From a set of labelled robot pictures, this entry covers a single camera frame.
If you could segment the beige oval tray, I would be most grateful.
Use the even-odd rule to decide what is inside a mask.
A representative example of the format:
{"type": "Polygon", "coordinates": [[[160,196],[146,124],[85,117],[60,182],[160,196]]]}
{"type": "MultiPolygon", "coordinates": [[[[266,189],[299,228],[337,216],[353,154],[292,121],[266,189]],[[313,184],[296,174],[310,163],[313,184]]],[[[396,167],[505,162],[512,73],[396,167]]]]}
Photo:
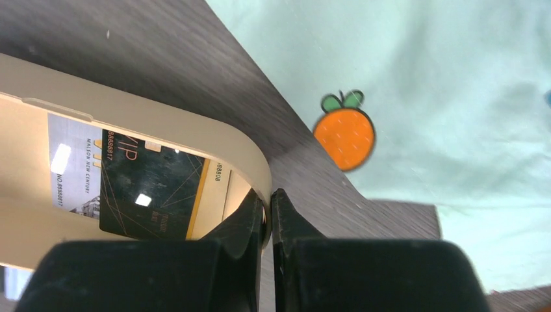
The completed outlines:
{"type": "Polygon", "coordinates": [[[192,112],[1,55],[1,264],[34,270],[66,241],[135,241],[100,230],[99,219],[55,207],[51,197],[47,117],[217,161],[231,170],[224,219],[253,190],[270,236],[272,177],[259,147],[238,129],[192,112]]]}

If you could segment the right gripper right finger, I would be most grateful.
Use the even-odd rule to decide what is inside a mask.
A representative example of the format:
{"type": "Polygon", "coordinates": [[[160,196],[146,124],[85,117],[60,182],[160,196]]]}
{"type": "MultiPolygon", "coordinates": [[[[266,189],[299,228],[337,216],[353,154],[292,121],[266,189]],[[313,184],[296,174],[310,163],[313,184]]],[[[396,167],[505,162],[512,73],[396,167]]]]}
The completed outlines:
{"type": "Polygon", "coordinates": [[[331,239],[271,197],[278,311],[488,311],[466,255],[442,240],[331,239]]]}

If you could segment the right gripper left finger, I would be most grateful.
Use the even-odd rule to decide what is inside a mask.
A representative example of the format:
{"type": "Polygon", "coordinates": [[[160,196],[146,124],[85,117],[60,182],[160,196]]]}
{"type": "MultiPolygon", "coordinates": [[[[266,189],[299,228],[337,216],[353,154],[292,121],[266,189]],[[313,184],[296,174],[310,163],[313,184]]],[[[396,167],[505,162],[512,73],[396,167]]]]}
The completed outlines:
{"type": "Polygon", "coordinates": [[[40,262],[17,311],[256,311],[263,204],[249,191],[200,240],[64,242],[40,262]]]}

